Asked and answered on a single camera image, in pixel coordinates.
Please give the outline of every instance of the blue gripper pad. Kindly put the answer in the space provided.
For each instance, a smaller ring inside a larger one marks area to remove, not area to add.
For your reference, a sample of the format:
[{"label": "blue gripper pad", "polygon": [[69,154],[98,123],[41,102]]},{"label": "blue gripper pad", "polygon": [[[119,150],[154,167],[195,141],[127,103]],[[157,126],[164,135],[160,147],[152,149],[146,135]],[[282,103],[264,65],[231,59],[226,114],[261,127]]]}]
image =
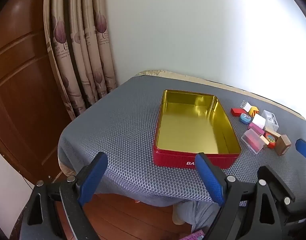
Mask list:
[{"label": "blue gripper pad", "polygon": [[101,152],[98,153],[98,155],[95,157],[97,158],[97,160],[95,160],[95,158],[93,160],[96,162],[93,163],[92,161],[89,165],[91,170],[88,171],[88,175],[86,176],[83,184],[80,187],[80,196],[77,201],[81,206],[83,206],[85,203],[89,202],[92,199],[92,196],[108,166],[107,155]]},{"label": "blue gripper pad", "polygon": [[306,158],[306,141],[298,139],[295,143],[295,149]]},{"label": "blue gripper pad", "polygon": [[223,186],[219,183],[215,175],[212,173],[210,167],[199,154],[195,156],[195,167],[212,200],[218,203],[219,206],[223,206],[225,203]]}]

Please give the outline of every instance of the white block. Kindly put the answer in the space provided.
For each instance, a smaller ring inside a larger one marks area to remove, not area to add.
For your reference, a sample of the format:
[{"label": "white block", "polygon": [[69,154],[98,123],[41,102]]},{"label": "white block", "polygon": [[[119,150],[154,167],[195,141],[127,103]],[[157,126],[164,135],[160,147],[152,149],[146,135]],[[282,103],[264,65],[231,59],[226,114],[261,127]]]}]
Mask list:
[{"label": "white block", "polygon": [[245,111],[249,112],[252,106],[249,104],[249,102],[243,100],[240,107],[243,108]]},{"label": "white block", "polygon": [[261,129],[264,128],[265,126],[265,118],[263,118],[262,116],[260,116],[259,114],[255,114],[252,123],[256,124],[258,127],[260,127]]}]

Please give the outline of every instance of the metal bolt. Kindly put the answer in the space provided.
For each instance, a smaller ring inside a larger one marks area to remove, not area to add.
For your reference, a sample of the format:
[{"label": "metal bolt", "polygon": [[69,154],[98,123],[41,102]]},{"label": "metal bolt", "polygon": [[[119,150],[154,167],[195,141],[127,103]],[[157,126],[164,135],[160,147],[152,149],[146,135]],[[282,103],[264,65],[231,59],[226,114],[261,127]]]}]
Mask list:
[{"label": "metal bolt", "polygon": [[285,205],[288,205],[288,204],[290,204],[291,203],[291,199],[289,198],[289,197],[285,197],[284,198],[284,204]]},{"label": "metal bolt", "polygon": [[264,179],[260,179],[260,180],[259,180],[259,184],[260,184],[261,186],[265,186],[265,185],[266,185],[266,181],[265,181]]},{"label": "metal bolt", "polygon": [[75,180],[75,176],[71,175],[66,178],[67,182],[73,182]]},{"label": "metal bolt", "polygon": [[43,184],[44,184],[43,180],[39,180],[39,181],[36,183],[36,186],[41,187]]},{"label": "metal bolt", "polygon": [[227,179],[228,179],[229,182],[234,182],[236,180],[235,177],[231,176],[231,175],[228,176]]}]

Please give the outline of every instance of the curtain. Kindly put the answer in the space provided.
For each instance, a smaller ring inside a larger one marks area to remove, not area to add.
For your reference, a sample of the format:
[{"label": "curtain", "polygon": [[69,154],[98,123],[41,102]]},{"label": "curtain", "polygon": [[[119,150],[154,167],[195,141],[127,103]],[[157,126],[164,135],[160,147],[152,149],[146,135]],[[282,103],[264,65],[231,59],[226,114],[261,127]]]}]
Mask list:
[{"label": "curtain", "polygon": [[105,0],[44,0],[54,78],[73,120],[116,88]]}]

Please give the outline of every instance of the red block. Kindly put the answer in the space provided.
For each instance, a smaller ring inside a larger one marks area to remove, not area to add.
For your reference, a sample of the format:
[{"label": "red block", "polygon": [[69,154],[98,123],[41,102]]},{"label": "red block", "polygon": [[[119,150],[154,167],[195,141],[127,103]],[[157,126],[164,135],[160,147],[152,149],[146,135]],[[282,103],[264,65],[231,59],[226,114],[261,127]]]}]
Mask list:
[{"label": "red block", "polygon": [[232,116],[239,117],[241,114],[248,114],[247,111],[245,111],[243,108],[231,108],[231,114]]},{"label": "red block", "polygon": [[245,137],[245,141],[256,151],[259,152],[261,150],[261,146],[258,145],[256,140],[252,138]]},{"label": "red block", "polygon": [[274,147],[275,147],[275,138],[274,138],[274,136],[266,132],[265,133],[265,137],[269,141],[268,147],[270,149],[274,149]]}]

